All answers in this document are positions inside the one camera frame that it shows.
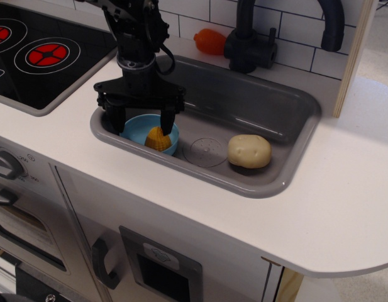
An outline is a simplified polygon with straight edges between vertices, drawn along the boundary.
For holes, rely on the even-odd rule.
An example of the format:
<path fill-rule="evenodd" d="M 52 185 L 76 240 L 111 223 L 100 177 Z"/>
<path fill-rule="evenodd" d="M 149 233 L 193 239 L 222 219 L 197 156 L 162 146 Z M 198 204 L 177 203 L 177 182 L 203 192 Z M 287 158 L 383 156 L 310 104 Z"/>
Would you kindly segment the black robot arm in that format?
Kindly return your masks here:
<path fill-rule="evenodd" d="M 162 19 L 158 1 L 95 0 L 90 4 L 104 13 L 123 74 L 94 85 L 98 105 L 118 132 L 124 130 L 126 109 L 157 109 L 163 134 L 170 134 L 176 114 L 184 110 L 186 90 L 164 79 L 174 71 L 175 61 L 164 44 L 169 25 Z M 157 63 L 156 54 L 161 51 L 172 59 L 166 70 Z"/>

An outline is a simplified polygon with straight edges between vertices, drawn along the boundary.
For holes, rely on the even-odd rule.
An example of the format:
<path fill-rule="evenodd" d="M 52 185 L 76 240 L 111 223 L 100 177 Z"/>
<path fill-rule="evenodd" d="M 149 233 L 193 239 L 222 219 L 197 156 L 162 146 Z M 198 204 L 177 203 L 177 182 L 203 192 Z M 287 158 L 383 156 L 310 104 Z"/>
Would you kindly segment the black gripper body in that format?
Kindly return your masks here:
<path fill-rule="evenodd" d="M 116 60 L 122 76 L 94 85 L 98 105 L 104 108 L 109 103 L 123 108 L 183 111 L 186 90 L 164 79 L 175 69 L 174 56 L 169 55 L 167 58 L 170 67 L 163 70 L 155 55 L 148 62 L 135 62 L 117 54 Z"/>

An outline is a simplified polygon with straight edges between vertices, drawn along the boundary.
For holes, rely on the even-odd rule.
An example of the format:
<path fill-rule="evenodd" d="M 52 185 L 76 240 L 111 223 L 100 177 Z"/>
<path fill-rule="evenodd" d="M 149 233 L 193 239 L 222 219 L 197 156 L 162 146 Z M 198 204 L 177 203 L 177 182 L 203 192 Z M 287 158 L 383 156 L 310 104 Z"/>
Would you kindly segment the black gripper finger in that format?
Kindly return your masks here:
<path fill-rule="evenodd" d="M 173 129 L 175 121 L 175 110 L 174 109 L 166 109 L 161 110 L 160 114 L 160 127 L 162 129 L 163 135 L 169 135 Z"/>
<path fill-rule="evenodd" d="M 113 128 L 118 133 L 122 133 L 124 131 L 125 122 L 126 122 L 125 109 L 123 107 L 113 106 L 109 103 L 106 103 L 104 105 L 104 110 Z"/>

